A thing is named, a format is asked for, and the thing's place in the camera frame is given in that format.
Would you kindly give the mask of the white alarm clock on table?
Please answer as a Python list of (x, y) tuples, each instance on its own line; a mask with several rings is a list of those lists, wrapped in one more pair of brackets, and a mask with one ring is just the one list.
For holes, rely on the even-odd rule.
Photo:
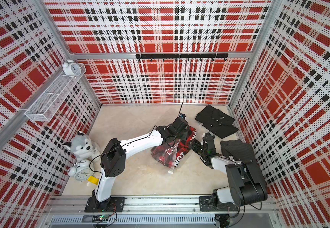
[(74, 177), (77, 181), (86, 181), (93, 175), (89, 160), (82, 160), (74, 164), (68, 170), (68, 176)]

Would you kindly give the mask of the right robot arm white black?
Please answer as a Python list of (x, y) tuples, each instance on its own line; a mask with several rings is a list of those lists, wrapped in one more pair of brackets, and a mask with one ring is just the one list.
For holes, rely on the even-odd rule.
[(251, 144), (241, 140), (221, 141), (221, 154), (217, 153), (215, 136), (205, 133), (202, 141), (192, 140), (190, 148), (209, 168), (226, 174), (228, 186), (215, 189), (210, 202), (217, 211), (262, 203), (267, 200), (267, 186), (256, 162)]

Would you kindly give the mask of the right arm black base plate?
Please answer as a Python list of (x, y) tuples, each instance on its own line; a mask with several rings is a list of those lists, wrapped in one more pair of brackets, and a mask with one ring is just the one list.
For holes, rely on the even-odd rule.
[(221, 203), (214, 196), (201, 196), (199, 197), (200, 211), (221, 211), (221, 212), (237, 212), (238, 206), (232, 202)]

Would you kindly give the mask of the grey white husky plush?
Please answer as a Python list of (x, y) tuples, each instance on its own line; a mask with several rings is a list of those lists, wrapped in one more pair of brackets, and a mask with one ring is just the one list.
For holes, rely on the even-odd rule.
[(92, 161), (100, 154), (99, 145), (82, 131), (78, 131), (70, 142), (65, 142), (63, 145), (72, 152), (78, 162), (82, 160)]

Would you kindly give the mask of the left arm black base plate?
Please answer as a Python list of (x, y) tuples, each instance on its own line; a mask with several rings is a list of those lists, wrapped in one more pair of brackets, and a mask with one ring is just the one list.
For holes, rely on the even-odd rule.
[(125, 199), (125, 197), (110, 197), (103, 202), (99, 202), (95, 196), (92, 196), (88, 199), (84, 212), (122, 212)]

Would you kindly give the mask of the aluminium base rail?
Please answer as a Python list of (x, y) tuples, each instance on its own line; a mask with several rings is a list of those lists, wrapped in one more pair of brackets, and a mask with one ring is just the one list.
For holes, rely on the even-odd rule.
[(88, 196), (53, 197), (44, 210), (40, 228), (210, 227), (228, 222), (231, 228), (282, 228), (274, 197), (237, 212), (200, 211), (199, 197), (208, 195), (124, 195), (122, 212), (84, 212)]

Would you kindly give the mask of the black wall hook rail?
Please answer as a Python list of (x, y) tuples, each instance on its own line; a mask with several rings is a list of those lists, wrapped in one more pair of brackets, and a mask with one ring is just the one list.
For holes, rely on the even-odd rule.
[(136, 59), (226, 59), (228, 53), (177, 53), (177, 54), (136, 54)]

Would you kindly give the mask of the clear plastic vacuum bag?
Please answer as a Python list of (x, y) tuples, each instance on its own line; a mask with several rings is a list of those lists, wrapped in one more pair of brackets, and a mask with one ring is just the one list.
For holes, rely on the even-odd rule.
[(173, 174), (190, 151), (202, 154), (202, 143), (196, 137), (196, 129), (187, 126), (177, 135), (168, 137), (162, 145), (151, 149), (151, 156), (156, 162), (167, 167), (169, 174)]

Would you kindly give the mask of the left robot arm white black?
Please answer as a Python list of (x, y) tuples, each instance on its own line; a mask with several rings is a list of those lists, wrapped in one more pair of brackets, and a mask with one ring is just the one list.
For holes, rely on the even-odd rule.
[(155, 125), (149, 133), (128, 140), (111, 139), (100, 155), (100, 178), (93, 197), (97, 202), (106, 202), (111, 197), (111, 190), (115, 179), (126, 167), (126, 161), (131, 156), (147, 149), (168, 149), (187, 142), (191, 138), (194, 128), (179, 114), (168, 125)]

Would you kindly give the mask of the yellow small block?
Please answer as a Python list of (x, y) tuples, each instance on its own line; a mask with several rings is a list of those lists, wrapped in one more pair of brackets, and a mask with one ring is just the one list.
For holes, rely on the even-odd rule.
[(99, 179), (96, 178), (96, 177), (94, 177), (94, 176), (90, 176), (90, 177), (88, 178), (88, 181), (89, 181), (90, 183), (94, 184), (94, 185), (98, 185), (98, 184), (99, 184)]

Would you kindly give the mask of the red black plaid shirt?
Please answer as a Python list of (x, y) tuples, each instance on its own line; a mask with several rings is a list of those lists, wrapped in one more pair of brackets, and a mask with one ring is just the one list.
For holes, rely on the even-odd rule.
[(192, 149), (192, 142), (197, 137), (196, 129), (189, 126), (187, 136), (188, 138), (185, 141), (177, 139), (154, 147), (151, 149), (152, 158), (173, 171)]

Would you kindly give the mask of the white alarm clock on shelf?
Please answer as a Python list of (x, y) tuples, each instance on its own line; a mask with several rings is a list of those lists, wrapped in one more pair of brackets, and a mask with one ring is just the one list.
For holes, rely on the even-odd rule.
[(62, 64), (62, 67), (67, 76), (79, 76), (81, 74), (81, 66), (74, 60), (68, 59)]

